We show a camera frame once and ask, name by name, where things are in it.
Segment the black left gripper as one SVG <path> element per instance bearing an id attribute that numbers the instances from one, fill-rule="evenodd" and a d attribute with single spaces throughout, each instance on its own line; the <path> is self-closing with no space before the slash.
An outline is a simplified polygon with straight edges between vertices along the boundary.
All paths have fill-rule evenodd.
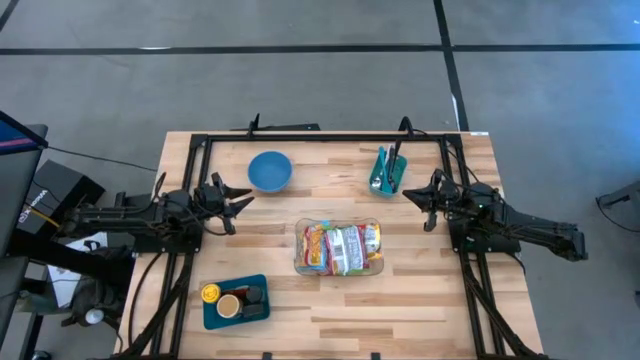
<path id="1" fill-rule="evenodd" d="M 253 197 L 238 202 L 225 203 L 226 199 L 236 199 L 247 195 L 251 189 L 232 188 L 224 183 L 218 172 L 212 174 L 212 184 L 205 183 L 194 190 L 194 204 L 209 216 L 223 216 L 223 227 L 228 235 L 236 233 L 232 220 L 247 207 Z"/>

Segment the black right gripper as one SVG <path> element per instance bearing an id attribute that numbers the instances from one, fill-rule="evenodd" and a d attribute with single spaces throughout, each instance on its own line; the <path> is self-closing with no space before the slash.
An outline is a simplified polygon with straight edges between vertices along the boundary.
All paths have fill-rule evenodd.
<path id="1" fill-rule="evenodd" d="M 433 200 L 439 194 L 439 187 L 443 172 L 436 169 L 431 175 L 426 187 L 419 189 L 406 189 L 402 194 L 410 201 L 421 201 L 420 209 L 427 214 L 423 225 L 425 232 L 431 232 L 437 225 L 437 213 L 440 204 Z M 456 195 L 445 203 L 444 214 L 448 220 L 470 219 L 477 217 L 482 211 L 500 202 L 500 191 L 483 182 L 475 182 L 462 187 Z"/>

